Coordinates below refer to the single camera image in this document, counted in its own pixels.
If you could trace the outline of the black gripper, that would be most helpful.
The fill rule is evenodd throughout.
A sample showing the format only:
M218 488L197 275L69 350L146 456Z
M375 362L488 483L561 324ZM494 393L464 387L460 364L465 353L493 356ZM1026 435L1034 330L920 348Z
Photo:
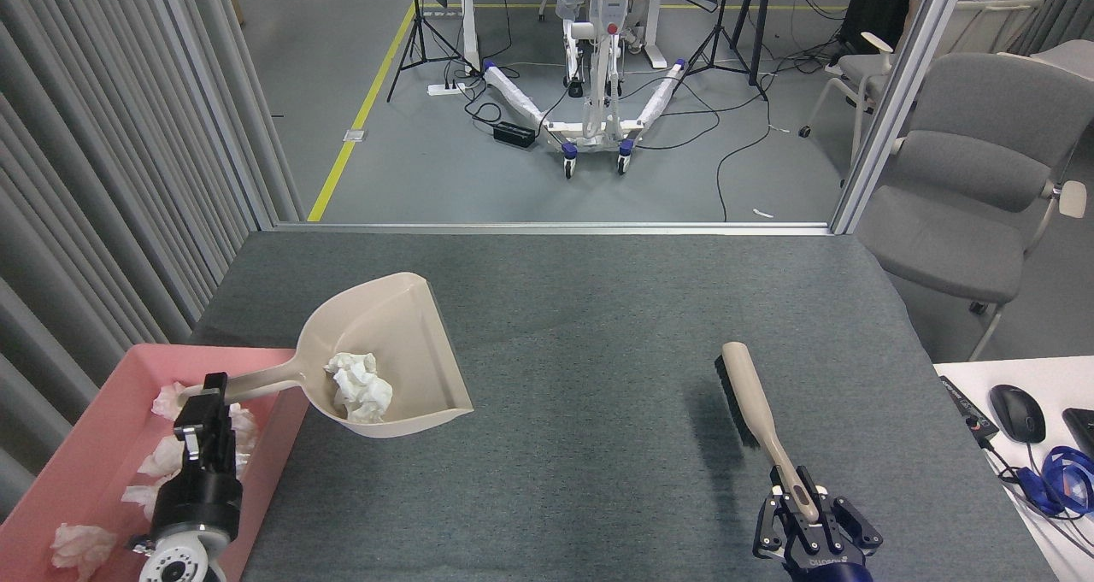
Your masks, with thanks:
M174 435L184 445L181 472L161 485L152 516L156 542L200 526L238 536L243 486L236 479L236 439L226 404L226 373L183 389Z
M792 581L873 581L865 558L878 551L883 536L851 500L833 497L823 485L810 489L818 515L810 523L810 554L791 550L791 540L803 538L800 523L808 521L796 489L780 472L773 467L769 474L771 489L763 500L750 554L783 563Z

